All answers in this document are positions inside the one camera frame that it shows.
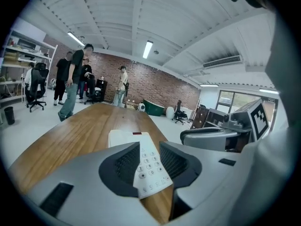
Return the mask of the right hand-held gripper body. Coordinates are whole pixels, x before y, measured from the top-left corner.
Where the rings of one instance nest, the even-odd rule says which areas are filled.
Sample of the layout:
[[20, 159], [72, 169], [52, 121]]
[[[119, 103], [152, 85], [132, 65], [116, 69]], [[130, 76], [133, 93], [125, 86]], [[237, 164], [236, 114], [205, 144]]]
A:
[[233, 113], [224, 115], [222, 128], [238, 133], [250, 133], [249, 141], [258, 141], [269, 129], [262, 99], [252, 101]]

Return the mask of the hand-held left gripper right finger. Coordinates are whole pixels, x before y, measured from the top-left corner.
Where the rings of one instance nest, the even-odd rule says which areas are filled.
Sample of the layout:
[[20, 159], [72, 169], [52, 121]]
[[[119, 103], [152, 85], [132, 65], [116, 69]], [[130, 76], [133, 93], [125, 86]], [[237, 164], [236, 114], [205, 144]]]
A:
[[241, 153], [160, 142], [160, 159], [173, 182], [171, 221], [228, 221], [250, 170]]

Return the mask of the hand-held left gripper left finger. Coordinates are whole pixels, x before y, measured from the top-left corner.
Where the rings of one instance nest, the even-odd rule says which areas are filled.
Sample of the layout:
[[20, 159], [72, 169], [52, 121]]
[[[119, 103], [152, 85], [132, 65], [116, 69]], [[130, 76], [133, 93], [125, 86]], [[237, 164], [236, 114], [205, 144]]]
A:
[[50, 225], [155, 225], [133, 186], [140, 144], [78, 156], [27, 193]]

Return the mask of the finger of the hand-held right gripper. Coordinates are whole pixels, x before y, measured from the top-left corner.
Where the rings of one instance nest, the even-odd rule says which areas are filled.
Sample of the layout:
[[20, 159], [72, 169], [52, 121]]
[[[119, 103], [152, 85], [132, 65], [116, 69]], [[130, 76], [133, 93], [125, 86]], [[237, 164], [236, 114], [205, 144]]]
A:
[[185, 131], [185, 133], [219, 133], [219, 132], [223, 132], [223, 129], [219, 127], [207, 127], [207, 128], [190, 129]]
[[238, 132], [231, 130], [185, 130], [180, 133], [180, 140], [190, 147], [226, 151], [237, 142], [238, 136]]

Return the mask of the white telephone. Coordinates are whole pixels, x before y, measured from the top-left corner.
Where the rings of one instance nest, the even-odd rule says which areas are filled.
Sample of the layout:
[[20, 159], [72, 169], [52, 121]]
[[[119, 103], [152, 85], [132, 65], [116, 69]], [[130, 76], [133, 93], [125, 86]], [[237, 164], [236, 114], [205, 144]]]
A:
[[109, 133], [108, 147], [121, 144], [140, 143], [140, 163], [136, 167], [133, 186], [138, 189], [139, 199], [154, 195], [173, 184], [165, 170], [149, 133], [125, 132], [111, 130]]

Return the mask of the brown wooden cabinet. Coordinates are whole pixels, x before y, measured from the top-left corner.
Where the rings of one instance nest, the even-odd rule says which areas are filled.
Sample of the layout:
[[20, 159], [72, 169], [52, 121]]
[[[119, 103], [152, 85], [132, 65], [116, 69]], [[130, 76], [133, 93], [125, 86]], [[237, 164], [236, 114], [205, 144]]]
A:
[[206, 108], [204, 105], [200, 105], [196, 110], [191, 129], [219, 127], [223, 123], [225, 114], [213, 108]]

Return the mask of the large window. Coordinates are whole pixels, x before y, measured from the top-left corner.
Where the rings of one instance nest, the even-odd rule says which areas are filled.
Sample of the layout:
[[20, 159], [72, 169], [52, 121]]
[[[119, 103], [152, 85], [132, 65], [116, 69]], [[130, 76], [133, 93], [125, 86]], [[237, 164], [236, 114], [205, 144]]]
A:
[[258, 99], [260, 97], [250, 94], [221, 90], [215, 109], [224, 113], [232, 113]]

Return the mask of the black office chair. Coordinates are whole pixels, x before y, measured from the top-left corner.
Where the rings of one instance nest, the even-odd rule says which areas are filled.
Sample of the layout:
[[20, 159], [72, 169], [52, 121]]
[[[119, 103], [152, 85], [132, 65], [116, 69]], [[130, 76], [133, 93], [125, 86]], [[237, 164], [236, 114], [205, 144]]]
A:
[[174, 113], [174, 117], [173, 117], [173, 121], [175, 121], [175, 123], [177, 122], [180, 122], [182, 125], [184, 124], [184, 121], [183, 119], [188, 119], [188, 116], [186, 114], [185, 111], [182, 111], [181, 110], [181, 104], [182, 104], [182, 101], [181, 100], [178, 100], [177, 102], [177, 107], [176, 107], [176, 111]]
[[95, 77], [93, 74], [88, 74], [87, 76], [87, 100], [86, 103], [95, 103], [103, 101], [103, 89], [96, 86]]
[[48, 74], [49, 70], [46, 68], [46, 64], [41, 62], [37, 63], [30, 71], [30, 79], [25, 82], [26, 107], [29, 108], [30, 112], [37, 105], [44, 111], [44, 107], [47, 105], [44, 101], [44, 95]]

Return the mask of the person's white shirt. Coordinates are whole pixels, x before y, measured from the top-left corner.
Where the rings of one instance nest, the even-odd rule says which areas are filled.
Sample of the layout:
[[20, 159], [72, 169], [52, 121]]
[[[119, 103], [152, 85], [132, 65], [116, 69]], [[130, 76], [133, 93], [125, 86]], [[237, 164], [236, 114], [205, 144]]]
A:
[[301, 35], [276, 13], [266, 67], [283, 103], [288, 127], [259, 142], [247, 181], [227, 226], [294, 226], [301, 219]]

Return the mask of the dark green bathtub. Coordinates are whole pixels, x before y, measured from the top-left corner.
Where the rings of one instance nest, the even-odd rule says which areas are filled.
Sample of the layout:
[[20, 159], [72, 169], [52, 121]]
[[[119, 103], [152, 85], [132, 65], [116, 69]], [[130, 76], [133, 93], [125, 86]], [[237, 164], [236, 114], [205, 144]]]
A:
[[143, 99], [145, 111], [148, 115], [161, 116], [164, 112], [164, 107]]

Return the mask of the ceiling air conditioner vent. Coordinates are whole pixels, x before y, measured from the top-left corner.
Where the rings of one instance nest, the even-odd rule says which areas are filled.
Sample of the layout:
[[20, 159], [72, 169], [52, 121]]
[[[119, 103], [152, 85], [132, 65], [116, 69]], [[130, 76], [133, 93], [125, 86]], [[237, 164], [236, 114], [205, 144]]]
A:
[[243, 63], [243, 58], [241, 57], [241, 55], [236, 55], [204, 63], [203, 68], [213, 68], [218, 66], [226, 66], [241, 63]]

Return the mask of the small dark cabinet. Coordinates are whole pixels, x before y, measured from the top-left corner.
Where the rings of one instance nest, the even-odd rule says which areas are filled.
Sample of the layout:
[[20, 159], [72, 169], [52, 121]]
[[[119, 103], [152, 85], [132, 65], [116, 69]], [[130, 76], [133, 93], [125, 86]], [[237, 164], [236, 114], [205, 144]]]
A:
[[95, 94], [96, 94], [96, 97], [99, 102], [104, 101], [106, 87], [107, 87], [107, 81], [97, 79], [96, 85], [95, 85]]

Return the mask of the black trash bin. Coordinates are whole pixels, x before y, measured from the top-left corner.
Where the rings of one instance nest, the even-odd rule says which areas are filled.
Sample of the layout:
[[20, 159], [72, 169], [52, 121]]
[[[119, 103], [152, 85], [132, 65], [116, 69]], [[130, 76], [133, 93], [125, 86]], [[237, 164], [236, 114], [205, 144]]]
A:
[[12, 125], [15, 123], [15, 117], [14, 117], [14, 109], [12, 106], [6, 107], [4, 109], [4, 113], [6, 116], [6, 120], [8, 125]]

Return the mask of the white metal shelving unit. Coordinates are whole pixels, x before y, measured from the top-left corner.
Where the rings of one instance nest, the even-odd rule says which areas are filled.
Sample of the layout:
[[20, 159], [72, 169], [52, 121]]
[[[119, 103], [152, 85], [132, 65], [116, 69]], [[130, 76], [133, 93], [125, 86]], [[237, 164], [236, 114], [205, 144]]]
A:
[[[19, 39], [36, 44], [35, 50], [17, 45]], [[0, 49], [0, 106], [9, 102], [25, 102], [25, 76], [29, 63], [45, 63], [50, 69], [58, 45], [50, 45], [11, 29]]]

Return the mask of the black boxy appliance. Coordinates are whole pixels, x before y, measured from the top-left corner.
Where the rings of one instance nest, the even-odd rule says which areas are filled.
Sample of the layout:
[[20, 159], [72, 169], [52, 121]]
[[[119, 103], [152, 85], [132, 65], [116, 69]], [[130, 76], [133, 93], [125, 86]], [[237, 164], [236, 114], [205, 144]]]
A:
[[35, 50], [36, 44], [27, 40], [19, 39], [17, 45], [23, 49]]

